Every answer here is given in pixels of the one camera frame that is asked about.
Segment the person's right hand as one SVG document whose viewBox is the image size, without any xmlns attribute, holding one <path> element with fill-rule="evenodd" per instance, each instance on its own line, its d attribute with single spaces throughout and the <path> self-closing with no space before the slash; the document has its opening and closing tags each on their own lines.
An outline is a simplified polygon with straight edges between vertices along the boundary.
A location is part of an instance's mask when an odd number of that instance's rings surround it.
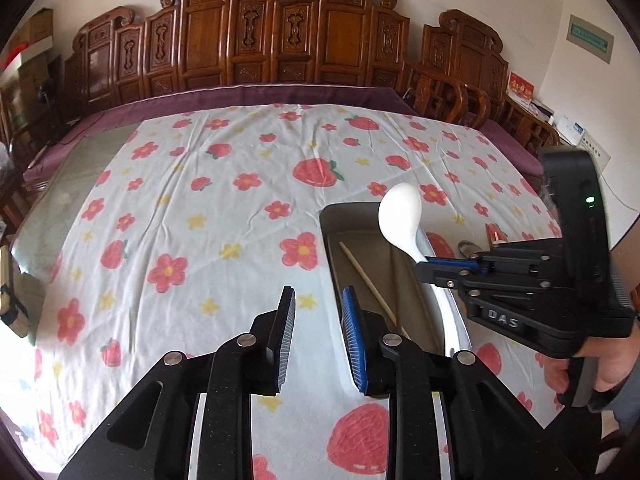
<svg viewBox="0 0 640 480">
<path fill-rule="evenodd" d="M 598 371 L 593 390 L 605 392 L 620 386 L 631 374 L 639 357 L 639 324 L 627 338 L 589 338 L 576 358 L 597 358 Z M 557 394 L 564 393 L 570 384 L 568 360 L 542 359 L 544 381 Z"/>
</svg>

